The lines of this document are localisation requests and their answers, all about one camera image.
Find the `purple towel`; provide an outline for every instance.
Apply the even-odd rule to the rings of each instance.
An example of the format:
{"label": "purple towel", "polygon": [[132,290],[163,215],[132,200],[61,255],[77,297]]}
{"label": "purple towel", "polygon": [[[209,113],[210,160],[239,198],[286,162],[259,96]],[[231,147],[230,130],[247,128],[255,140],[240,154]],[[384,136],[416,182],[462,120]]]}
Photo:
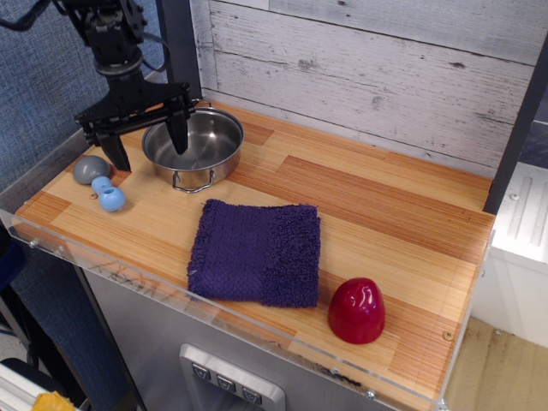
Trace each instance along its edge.
{"label": "purple towel", "polygon": [[316,307],[318,270],[316,207],[207,200],[188,263],[188,289],[219,300]]}

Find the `stainless steel pot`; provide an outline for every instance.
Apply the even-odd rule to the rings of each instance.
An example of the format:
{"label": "stainless steel pot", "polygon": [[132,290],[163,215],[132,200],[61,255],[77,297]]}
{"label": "stainless steel pot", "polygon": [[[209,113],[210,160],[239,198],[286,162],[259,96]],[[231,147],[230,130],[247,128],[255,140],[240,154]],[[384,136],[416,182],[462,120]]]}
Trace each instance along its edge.
{"label": "stainless steel pot", "polygon": [[230,113],[200,107],[188,119],[188,149],[181,156],[163,123],[145,131],[142,145],[157,175],[175,190],[198,193],[236,168],[243,135],[243,127]]}

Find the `wooden tabletop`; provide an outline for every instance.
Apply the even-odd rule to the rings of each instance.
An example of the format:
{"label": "wooden tabletop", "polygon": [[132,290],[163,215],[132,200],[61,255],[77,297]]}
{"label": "wooden tabletop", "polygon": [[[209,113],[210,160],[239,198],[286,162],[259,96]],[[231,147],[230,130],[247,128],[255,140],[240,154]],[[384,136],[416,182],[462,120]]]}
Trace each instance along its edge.
{"label": "wooden tabletop", "polygon": [[[18,217],[38,226],[37,237],[59,235],[185,289],[207,199],[315,205],[322,243],[318,307],[218,302],[289,336],[275,343],[316,363],[320,372],[337,368],[339,382],[428,409],[420,398],[437,401],[442,394],[489,241],[494,216],[482,208],[491,180],[214,105],[234,114],[245,129],[241,162],[226,180],[198,194],[174,190],[155,176],[141,150],[142,132],[136,132],[122,138],[132,172],[115,170],[112,176],[127,197],[122,210],[103,211],[69,167]],[[106,158],[96,147],[86,154]],[[386,305],[384,333],[366,345],[343,342],[327,324],[333,293],[354,277],[373,279]]]}

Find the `control panel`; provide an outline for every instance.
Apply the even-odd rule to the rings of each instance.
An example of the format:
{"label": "control panel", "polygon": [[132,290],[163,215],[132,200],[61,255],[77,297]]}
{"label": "control panel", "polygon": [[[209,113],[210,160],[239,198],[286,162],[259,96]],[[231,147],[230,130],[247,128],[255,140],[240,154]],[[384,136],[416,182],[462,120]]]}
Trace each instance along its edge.
{"label": "control panel", "polygon": [[181,346],[179,358],[197,411],[285,411],[285,393],[277,385],[190,344]]}

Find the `red plastic egg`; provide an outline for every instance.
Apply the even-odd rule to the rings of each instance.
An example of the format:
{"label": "red plastic egg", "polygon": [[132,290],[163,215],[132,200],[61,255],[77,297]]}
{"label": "red plastic egg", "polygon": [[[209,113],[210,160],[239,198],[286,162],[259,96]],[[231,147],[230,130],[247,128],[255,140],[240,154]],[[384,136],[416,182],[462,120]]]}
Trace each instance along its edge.
{"label": "red plastic egg", "polygon": [[353,278],[333,295],[329,307],[329,326],[337,337],[352,344],[375,341],[383,332],[383,295],[369,278]]}

